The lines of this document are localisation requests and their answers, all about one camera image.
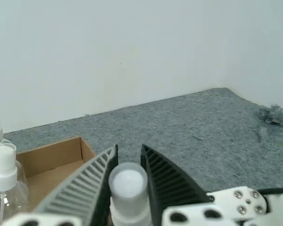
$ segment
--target box flap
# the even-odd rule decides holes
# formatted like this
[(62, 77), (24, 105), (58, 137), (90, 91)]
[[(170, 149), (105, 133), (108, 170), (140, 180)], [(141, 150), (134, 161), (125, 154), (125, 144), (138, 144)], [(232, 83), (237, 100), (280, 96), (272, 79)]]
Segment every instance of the box flap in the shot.
[(94, 155), (90, 152), (90, 148), (90, 153), (88, 153), (87, 148), (84, 148), (86, 150), (82, 154), (81, 143), (86, 147), (87, 144), (83, 139), (73, 137), (17, 154), (17, 160), (23, 165), (26, 177), (29, 178), (56, 167), (79, 161), (84, 156), (88, 158), (88, 155)]

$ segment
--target bottle neck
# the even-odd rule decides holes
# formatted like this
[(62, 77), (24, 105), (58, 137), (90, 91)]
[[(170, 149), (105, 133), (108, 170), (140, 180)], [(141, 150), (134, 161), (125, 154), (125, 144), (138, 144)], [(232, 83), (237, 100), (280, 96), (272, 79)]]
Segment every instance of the bottle neck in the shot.
[(1, 191), (0, 192), (0, 196), (4, 196), (4, 195), (7, 195), (7, 194), (11, 193), (15, 189), (15, 187), (13, 187), (12, 189), (9, 189), (8, 191), (4, 191), (4, 192)]

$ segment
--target white bracket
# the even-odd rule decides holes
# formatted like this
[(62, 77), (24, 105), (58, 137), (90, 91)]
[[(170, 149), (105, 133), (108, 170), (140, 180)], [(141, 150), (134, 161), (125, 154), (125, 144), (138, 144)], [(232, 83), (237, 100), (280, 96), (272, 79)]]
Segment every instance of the white bracket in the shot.
[(20, 213), (3, 222), (2, 226), (82, 226), (82, 221), (66, 215)]
[(265, 215), (267, 204), (264, 197), (246, 186), (234, 187), (207, 193), (213, 203), (226, 213), (225, 218), (233, 221), (246, 221)]
[(201, 203), (185, 206), (172, 206), (164, 210), (162, 226), (237, 226), (225, 217), (226, 212), (212, 204)]

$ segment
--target spray bottle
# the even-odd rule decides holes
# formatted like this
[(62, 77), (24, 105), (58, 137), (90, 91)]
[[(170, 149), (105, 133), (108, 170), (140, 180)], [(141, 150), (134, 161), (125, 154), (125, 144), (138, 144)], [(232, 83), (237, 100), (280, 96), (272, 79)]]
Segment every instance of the spray bottle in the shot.
[(0, 145), (0, 225), (3, 220), (29, 210), (27, 197), (17, 181), (15, 149)]

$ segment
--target gray carpet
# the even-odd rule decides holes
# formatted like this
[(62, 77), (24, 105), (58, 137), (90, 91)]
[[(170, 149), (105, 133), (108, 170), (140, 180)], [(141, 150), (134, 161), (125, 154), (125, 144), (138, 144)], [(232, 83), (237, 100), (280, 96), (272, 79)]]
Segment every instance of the gray carpet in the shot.
[[(119, 144), (120, 162), (139, 162), (142, 143), (160, 151), (206, 190), (283, 186), (283, 126), (265, 124), (258, 105), (228, 89), (139, 106), (6, 134), (19, 150), (80, 135), (95, 152)], [(269, 138), (260, 142), (258, 129)]]

